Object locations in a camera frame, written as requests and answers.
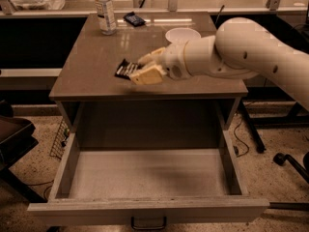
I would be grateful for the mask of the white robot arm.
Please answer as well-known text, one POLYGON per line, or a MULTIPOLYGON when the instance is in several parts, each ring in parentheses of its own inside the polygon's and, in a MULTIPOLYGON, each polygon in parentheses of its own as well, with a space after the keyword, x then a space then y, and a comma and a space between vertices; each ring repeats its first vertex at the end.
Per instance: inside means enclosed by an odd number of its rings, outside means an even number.
POLYGON ((212 36, 156 49, 138 64, 142 68, 129 76, 138 85, 160 83, 165 75, 181 80, 195 75, 248 79, 260 74, 309 110, 309 54, 244 17, 225 21, 212 36))

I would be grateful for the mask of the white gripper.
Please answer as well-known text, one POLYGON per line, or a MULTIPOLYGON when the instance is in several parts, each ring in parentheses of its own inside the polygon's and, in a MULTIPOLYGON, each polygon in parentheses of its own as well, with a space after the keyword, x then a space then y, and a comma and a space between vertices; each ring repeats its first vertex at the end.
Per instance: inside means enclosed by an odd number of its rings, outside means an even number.
POLYGON ((190 73, 183 57, 184 48, 184 43, 171 43, 166 48, 158 48, 140 57, 137 63, 141 66, 161 62, 163 68, 160 65, 144 67, 133 72, 129 79, 137 85, 152 85, 162 82, 166 72, 174 80, 189 79, 190 73))

